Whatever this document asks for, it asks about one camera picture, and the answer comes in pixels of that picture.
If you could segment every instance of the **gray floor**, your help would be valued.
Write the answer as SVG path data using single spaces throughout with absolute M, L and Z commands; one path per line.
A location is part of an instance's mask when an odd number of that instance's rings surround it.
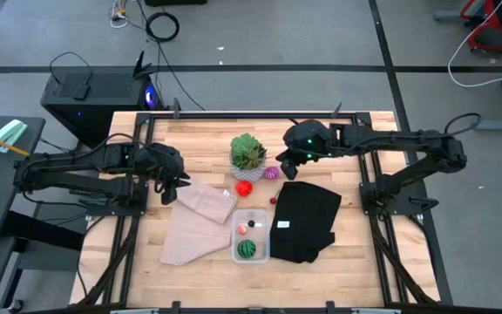
M 111 0 L 8 0 L 0 13 L 0 66 L 47 66 L 59 53 L 75 51 L 91 65 L 132 65 L 141 50 L 157 49 L 133 27 L 114 30 Z M 467 30 L 435 23 L 434 10 L 459 8 L 462 1 L 377 0 L 395 65 L 446 65 Z M 367 0 L 209 0 L 203 6 L 168 7 L 181 23 L 180 35 L 163 44 L 172 65 L 383 65 Z M 156 9 L 146 8 L 146 12 Z M 136 3 L 127 14 L 140 24 Z M 60 65 L 78 65 L 74 58 Z M 502 65 L 463 49 L 455 65 Z M 0 114 L 46 118 L 43 136 L 63 147 L 76 139 L 39 105 L 49 74 L 0 74 Z M 185 88 L 210 110 L 333 109 L 394 110 L 385 72 L 183 72 Z M 442 130 L 466 112 L 502 119 L 502 88 L 464 89 L 447 74 L 398 73 L 412 129 Z M 489 79 L 460 74 L 463 82 Z M 166 102 L 177 97 L 192 109 L 171 74 L 159 76 Z M 426 181 L 440 205 L 433 210 L 455 304 L 502 308 L 502 133 L 469 132 L 469 166 Z M 48 150 L 41 144 L 38 151 Z M 58 191 L 35 195 L 65 199 Z M 14 209 L 32 211 L 18 199 Z M 49 209 L 45 215 L 58 215 Z M 26 310 L 65 306 L 72 271 L 30 271 L 17 296 Z M 33 293 L 43 290 L 43 295 Z

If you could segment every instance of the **potted succulent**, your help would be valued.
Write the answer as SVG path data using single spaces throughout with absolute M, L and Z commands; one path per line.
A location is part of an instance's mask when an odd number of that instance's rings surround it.
M 240 181 L 258 181 L 265 172 L 267 150 L 249 133 L 232 139 L 230 144 L 232 173 Z

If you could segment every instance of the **plastic tray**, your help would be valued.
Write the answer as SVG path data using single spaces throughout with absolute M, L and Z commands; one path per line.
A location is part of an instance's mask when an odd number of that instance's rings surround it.
M 249 221 L 254 222 L 254 227 L 249 227 Z M 247 229 L 245 235 L 240 235 L 237 228 L 244 225 Z M 241 257 L 237 246 L 241 241 L 251 240 L 256 246 L 256 251 L 249 258 Z M 232 217 L 232 259 L 237 263 L 265 263 L 270 258 L 270 237 L 268 233 L 268 215 L 264 210 L 236 210 Z

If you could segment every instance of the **wooden table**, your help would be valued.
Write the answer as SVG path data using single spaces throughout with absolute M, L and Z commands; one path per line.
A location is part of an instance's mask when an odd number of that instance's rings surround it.
M 110 133 L 131 134 L 135 115 L 115 113 Z M 371 118 L 376 130 L 397 129 L 392 112 L 372 112 Z M 328 125 L 349 120 L 322 122 Z M 154 128 L 153 140 L 177 148 L 192 177 L 235 193 L 237 180 L 230 172 L 228 159 L 231 139 L 251 133 L 268 150 L 267 165 L 279 166 L 274 157 L 286 149 L 282 135 L 291 126 L 288 119 L 161 119 Z M 379 156 L 385 173 L 405 167 L 403 153 L 379 152 Z M 265 264 L 238 264 L 232 261 L 229 249 L 224 249 L 184 266 L 162 264 L 159 256 L 171 206 L 161 205 L 159 195 L 150 192 L 148 209 L 139 225 L 127 306 L 170 307 L 172 301 L 181 301 L 182 307 L 324 307 L 328 300 L 342 307 L 382 306 L 370 225 L 359 197 L 361 175 L 357 157 L 323 159 L 301 166 L 299 171 L 298 181 L 316 184 L 343 197 L 333 225 L 336 242 L 321 251 L 314 263 L 297 264 L 271 258 Z M 236 209 L 264 209 L 272 219 L 275 206 L 268 200 L 285 180 L 283 177 L 256 182 L 253 193 L 241 197 Z M 403 216 L 392 219 L 404 266 L 430 297 L 438 299 L 424 234 Z M 116 220 L 106 217 L 85 239 L 80 271 L 88 289 L 108 264 Z M 121 267 L 112 301 L 118 300 Z M 394 273 L 387 267 L 393 300 L 397 301 Z M 77 280 L 71 302 L 82 296 Z

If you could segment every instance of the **white pot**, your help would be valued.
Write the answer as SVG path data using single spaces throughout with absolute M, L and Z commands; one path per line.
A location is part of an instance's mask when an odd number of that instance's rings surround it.
M 266 162 L 267 159 L 263 158 L 259 167 L 251 170 L 241 170 L 232 162 L 232 152 L 230 151 L 230 166 L 232 168 L 232 174 L 234 174 L 234 177 L 239 181 L 258 181 L 262 178 L 262 174 L 264 174 L 267 169 Z

